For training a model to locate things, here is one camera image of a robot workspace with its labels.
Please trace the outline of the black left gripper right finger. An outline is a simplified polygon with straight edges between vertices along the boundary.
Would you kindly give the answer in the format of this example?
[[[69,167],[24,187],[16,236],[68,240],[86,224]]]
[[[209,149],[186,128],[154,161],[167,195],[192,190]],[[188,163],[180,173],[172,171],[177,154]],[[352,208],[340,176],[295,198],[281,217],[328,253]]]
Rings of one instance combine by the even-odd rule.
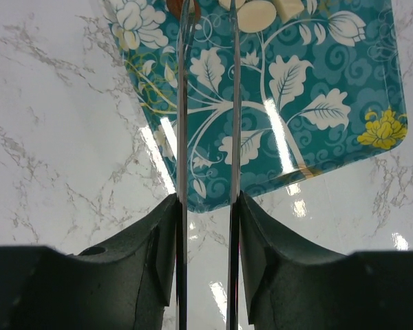
[[[413,329],[413,251],[324,248],[240,196],[248,321],[256,329]]]

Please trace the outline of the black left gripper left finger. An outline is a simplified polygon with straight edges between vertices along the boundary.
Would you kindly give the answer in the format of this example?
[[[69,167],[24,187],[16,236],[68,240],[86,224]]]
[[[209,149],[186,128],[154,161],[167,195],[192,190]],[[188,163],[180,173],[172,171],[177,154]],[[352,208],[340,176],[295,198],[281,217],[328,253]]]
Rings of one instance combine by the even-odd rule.
[[[80,254],[0,246],[0,329],[160,329],[176,257],[176,196]]]

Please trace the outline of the metal serving tongs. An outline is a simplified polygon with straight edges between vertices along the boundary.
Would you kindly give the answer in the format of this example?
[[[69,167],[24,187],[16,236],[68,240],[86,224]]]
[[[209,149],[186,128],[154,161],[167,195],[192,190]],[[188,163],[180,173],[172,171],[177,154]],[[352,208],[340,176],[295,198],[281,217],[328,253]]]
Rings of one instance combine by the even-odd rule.
[[[231,210],[229,226],[229,263],[226,303],[226,328],[238,328],[238,279],[240,244],[240,150],[241,150],[241,67],[240,31],[237,23],[237,8],[230,5],[230,24],[233,37],[233,135],[231,158]],[[194,38],[195,14],[189,12],[189,1],[184,1],[180,18],[178,40],[178,103],[177,103],[177,184],[178,212],[176,218],[176,328],[187,328],[187,61],[190,58]]]

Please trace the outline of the brown chocolate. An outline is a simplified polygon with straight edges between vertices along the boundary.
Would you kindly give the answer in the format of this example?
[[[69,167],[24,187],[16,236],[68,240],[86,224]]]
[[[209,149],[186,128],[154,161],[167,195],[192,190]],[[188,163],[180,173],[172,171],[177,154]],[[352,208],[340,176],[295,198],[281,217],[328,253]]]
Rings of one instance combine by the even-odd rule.
[[[169,12],[180,20],[182,14],[182,5],[183,0],[166,0],[166,4]],[[198,1],[190,0],[189,1],[189,12],[195,14],[195,19],[198,21],[201,17],[201,10]]]

